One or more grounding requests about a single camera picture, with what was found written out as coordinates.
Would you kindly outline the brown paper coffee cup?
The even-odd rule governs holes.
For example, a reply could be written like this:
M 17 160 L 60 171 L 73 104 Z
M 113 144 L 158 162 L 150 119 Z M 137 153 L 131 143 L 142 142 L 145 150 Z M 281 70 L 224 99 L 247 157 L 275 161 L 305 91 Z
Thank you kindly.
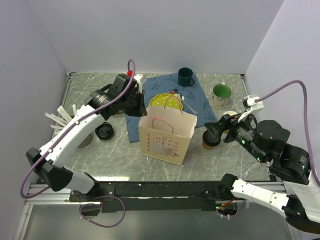
M 211 145 L 206 144 L 204 141 L 202 141 L 202 147 L 203 147 L 205 150 L 208 150 L 208 151 L 211 151 L 211 150 L 213 150 L 213 149 L 215 148 L 214 146 L 211 146 Z

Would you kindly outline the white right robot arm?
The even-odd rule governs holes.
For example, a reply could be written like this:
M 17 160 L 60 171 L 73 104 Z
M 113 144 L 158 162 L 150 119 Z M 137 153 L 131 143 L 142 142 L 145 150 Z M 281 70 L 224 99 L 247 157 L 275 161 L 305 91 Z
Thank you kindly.
M 202 146 L 212 149 L 222 141 L 238 142 L 260 164 L 269 163 L 269 172 L 288 184 L 292 193 L 267 190 L 226 173 L 216 193 L 223 199 L 241 198 L 269 208 L 285 218 L 292 227 L 307 233 L 320 233 L 320 189 L 312 179 L 310 154 L 288 143 L 290 131 L 274 120 L 258 122 L 253 114 L 223 115 L 206 122 Z

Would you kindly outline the kraft paper takeout bag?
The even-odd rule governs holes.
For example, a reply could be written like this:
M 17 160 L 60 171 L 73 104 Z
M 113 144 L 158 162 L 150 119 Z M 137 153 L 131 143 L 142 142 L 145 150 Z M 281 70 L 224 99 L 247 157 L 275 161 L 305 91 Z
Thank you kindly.
M 197 124 L 197 116 L 176 108 L 148 106 L 138 123 L 143 155 L 178 166 L 183 164 Z

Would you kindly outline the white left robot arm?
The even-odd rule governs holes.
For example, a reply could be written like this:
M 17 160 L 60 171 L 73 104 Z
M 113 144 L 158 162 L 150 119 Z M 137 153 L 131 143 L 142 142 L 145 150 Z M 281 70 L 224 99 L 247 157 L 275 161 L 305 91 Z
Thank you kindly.
M 72 153 L 96 128 L 111 116 L 124 112 L 132 117 L 144 117 L 147 110 L 141 78 L 118 74 L 113 83 L 93 91 L 74 118 L 40 149 L 30 148 L 26 156 L 34 172 L 48 188 L 78 191 L 87 201 L 94 201 L 100 184 L 87 173 L 66 169 Z

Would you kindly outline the black coffee cup lid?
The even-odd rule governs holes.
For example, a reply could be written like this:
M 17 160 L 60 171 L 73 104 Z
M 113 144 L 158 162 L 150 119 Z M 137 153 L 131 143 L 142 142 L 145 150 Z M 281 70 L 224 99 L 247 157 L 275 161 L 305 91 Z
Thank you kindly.
M 202 141 L 210 146 L 218 146 L 221 142 L 221 138 L 216 138 L 216 135 L 206 130 L 202 135 Z

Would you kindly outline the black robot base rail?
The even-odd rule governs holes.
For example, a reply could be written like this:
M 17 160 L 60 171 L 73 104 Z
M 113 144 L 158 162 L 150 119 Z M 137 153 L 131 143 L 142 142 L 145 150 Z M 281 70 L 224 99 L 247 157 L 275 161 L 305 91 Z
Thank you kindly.
M 73 191 L 72 203 L 101 204 L 102 213 L 122 211 L 215 211 L 217 203 L 241 201 L 218 181 L 103 181 L 92 197 Z

